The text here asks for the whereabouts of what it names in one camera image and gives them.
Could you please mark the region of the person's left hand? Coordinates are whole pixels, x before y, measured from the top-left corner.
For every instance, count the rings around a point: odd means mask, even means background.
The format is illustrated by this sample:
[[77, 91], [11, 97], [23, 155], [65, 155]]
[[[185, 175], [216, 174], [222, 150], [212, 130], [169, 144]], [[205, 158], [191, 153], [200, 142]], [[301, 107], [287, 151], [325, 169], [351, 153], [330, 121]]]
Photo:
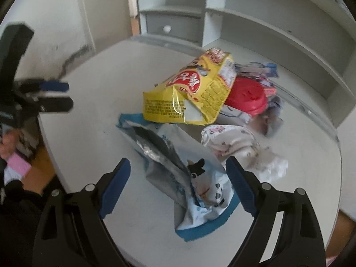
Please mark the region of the person's left hand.
[[1, 158], [7, 160], [16, 151], [22, 132], [20, 129], [10, 129], [6, 132], [1, 139], [0, 155]]

